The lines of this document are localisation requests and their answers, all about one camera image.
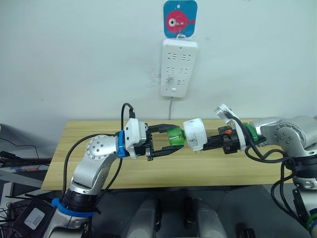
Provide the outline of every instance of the wooden tabletop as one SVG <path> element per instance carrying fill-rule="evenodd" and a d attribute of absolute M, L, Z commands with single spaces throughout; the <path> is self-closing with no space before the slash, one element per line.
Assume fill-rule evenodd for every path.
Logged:
<path fill-rule="evenodd" d="M 161 123 L 181 127 L 183 120 L 147 120 L 148 125 Z M 221 120 L 204 120 L 207 136 L 217 135 L 218 127 L 225 126 Z M 115 133 L 120 121 L 69 121 L 57 146 L 51 165 L 42 185 L 43 190 L 61 190 L 65 156 L 71 146 L 84 136 L 96 133 Z M 166 133 L 153 134 L 155 149 L 168 145 Z M 81 143 L 72 153 L 67 170 L 68 183 L 76 165 L 85 153 L 88 140 Z M 260 148 L 265 152 L 273 146 Z M 113 177 L 119 160 L 111 166 L 105 186 Z M 187 145 L 179 151 L 148 162 L 145 156 L 136 160 L 123 159 L 121 171 L 111 188 L 144 188 L 206 185 L 248 185 L 274 183 L 279 179 L 280 164 L 255 162 L 243 152 L 225 155 L 223 150 L 214 149 L 195 153 Z"/>

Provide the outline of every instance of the white power strip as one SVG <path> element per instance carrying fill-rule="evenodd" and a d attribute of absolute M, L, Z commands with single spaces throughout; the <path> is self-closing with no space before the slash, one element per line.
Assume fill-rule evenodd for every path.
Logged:
<path fill-rule="evenodd" d="M 160 93 L 185 97 L 196 60 L 198 45 L 193 41 L 163 41 Z"/>

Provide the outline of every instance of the white wall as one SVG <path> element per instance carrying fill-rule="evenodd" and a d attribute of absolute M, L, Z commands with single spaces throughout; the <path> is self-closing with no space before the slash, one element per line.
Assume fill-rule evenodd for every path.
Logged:
<path fill-rule="evenodd" d="M 242 118 L 316 114 L 315 0 L 197 2 L 199 56 L 173 119 L 216 118 L 221 103 Z M 0 123 L 50 156 L 68 120 L 119 119 L 124 102 L 166 119 L 163 3 L 1 0 Z"/>

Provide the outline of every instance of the gray floor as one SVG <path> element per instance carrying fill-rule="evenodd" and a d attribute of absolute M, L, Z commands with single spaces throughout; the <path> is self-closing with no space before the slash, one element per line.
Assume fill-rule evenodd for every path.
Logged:
<path fill-rule="evenodd" d="M 26 175 L 43 179 L 45 173 L 33 172 Z M 138 207 L 151 197 L 160 199 L 162 204 L 162 224 L 157 238 L 192 237 L 195 235 L 195 227 L 185 229 L 182 215 L 183 198 L 190 196 L 201 198 L 217 210 L 229 238 L 237 238 L 237 230 L 240 227 L 253 228 L 257 238 L 309 238 L 307 231 L 276 207 L 268 188 L 270 185 L 247 186 L 232 191 L 218 190 L 219 187 L 171 188 L 169 191 L 113 191 L 106 194 L 99 203 L 102 214 L 94 216 L 94 237 L 100 234 L 124 237 Z M 292 184 L 287 184 L 285 188 L 290 204 L 292 188 Z M 16 185 L 14 194 L 32 190 L 32 187 Z M 50 195 L 58 197 L 58 194 L 57 191 Z"/>

